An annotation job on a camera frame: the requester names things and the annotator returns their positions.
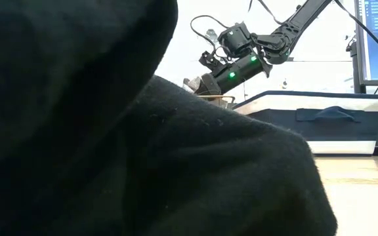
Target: black sweatshirt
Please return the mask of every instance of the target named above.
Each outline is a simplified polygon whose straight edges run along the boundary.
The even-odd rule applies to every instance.
[[[150,80],[176,22],[0,0],[0,235],[335,234],[301,137]]]

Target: wooden table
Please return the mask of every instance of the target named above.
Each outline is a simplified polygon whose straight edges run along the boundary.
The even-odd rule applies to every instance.
[[[316,158],[337,236],[378,236],[378,157]]]

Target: wire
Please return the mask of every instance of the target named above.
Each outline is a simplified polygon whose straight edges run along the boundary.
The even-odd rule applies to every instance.
[[[194,20],[198,19],[198,18],[204,18],[204,17],[208,17],[208,18],[211,18],[213,20],[215,20],[218,24],[220,24],[222,27],[228,29],[228,26],[225,26],[223,23],[221,23],[219,20],[213,18],[212,16],[209,16],[209,15],[200,15],[200,16],[197,16],[195,18],[193,18],[191,21],[190,21],[190,28],[192,29],[192,31],[194,33],[196,33],[197,35],[201,36],[202,38],[204,38],[206,41],[208,41],[214,48],[214,52],[217,51],[217,49],[215,48],[215,44],[214,42],[212,42],[212,40],[208,39],[206,36],[202,35],[200,32],[196,31],[194,29],[194,27],[192,26],[192,23],[194,22]]]
[[[347,12],[349,17],[351,17],[378,44],[378,38],[363,23],[361,23],[361,21],[359,19],[357,19],[355,16],[353,16],[351,13],[349,13],[349,11],[346,10],[346,8],[342,5],[341,2],[339,2],[339,0],[334,0],[334,1],[336,2],[336,4],[338,4],[338,6],[342,10]]]
[[[378,91],[378,87],[377,87],[377,89],[375,90],[374,94],[377,94],[377,91]]]
[[[282,25],[283,23],[280,22],[279,20],[276,19],[276,17],[274,16],[274,14],[272,14],[272,12],[269,10],[269,8],[266,6],[266,4],[263,2],[263,0],[258,0],[262,7],[274,18],[274,21],[279,24],[279,25]],[[250,11],[250,9],[252,8],[252,3],[253,3],[253,0],[250,0],[250,3],[249,3],[249,10],[247,10],[247,12]]]

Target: white wall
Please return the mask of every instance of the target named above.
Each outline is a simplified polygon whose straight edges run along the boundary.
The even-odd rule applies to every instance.
[[[302,0],[264,0],[279,21],[283,21],[295,12],[295,7]],[[344,5],[354,12],[354,0],[344,0]],[[193,17],[201,14],[214,16],[227,26],[245,21],[250,32],[269,34],[278,25],[272,17],[254,0],[251,12],[247,14],[249,0],[178,0],[179,19],[173,39],[159,65],[156,74],[181,86],[183,79],[193,78],[209,70],[198,59],[205,50],[212,47],[190,29]],[[198,19],[194,28],[205,33],[213,28],[217,34],[223,29],[208,18]],[[254,96],[265,90],[280,89],[287,79],[288,89],[326,90],[330,92],[348,92],[352,81],[352,62],[345,52],[348,41],[345,35],[352,35],[355,23],[336,4],[330,4],[312,25],[303,33],[291,56],[295,60],[306,62],[286,62],[274,66],[270,78],[259,74],[245,83],[245,93]],[[243,85],[231,90],[240,102],[243,97]]]

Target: monitor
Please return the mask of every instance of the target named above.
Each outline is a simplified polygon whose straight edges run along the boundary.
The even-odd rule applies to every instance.
[[[358,19],[378,38],[378,0],[355,0]],[[360,82],[378,86],[378,44],[357,25]]]

